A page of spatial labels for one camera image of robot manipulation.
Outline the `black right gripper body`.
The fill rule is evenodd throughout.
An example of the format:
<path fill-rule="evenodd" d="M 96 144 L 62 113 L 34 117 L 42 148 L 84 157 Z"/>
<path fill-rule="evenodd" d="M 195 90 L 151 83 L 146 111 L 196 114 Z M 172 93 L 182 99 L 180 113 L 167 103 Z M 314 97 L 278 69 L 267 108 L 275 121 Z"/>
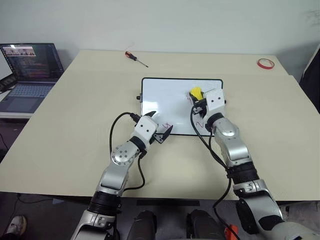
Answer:
<path fill-rule="evenodd" d="M 199 115 L 203 120 L 207 118 L 207 100 L 203 99 L 199 105 L 193 105 L 192 114 Z"/>

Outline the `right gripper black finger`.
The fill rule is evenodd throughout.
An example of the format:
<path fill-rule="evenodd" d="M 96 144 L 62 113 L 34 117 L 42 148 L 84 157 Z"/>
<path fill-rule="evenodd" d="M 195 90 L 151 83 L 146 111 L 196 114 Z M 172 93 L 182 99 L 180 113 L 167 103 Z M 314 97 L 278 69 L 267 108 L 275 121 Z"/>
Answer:
<path fill-rule="evenodd" d="M 188 98 L 193 106 L 199 105 L 200 102 L 203 100 L 202 95 L 200 97 L 196 97 L 191 92 L 188 93 Z"/>

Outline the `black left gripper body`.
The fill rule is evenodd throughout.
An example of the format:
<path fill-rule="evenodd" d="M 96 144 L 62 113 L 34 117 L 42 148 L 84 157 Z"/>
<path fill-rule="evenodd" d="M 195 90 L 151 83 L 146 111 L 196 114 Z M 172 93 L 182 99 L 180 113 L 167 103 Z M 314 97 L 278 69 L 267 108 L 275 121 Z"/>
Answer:
<path fill-rule="evenodd" d="M 149 140 L 149 144 L 153 144 L 153 142 L 158 142 L 159 144 L 162 144 L 165 140 L 165 134 L 164 133 L 155 133 L 152 135 L 152 137 Z"/>

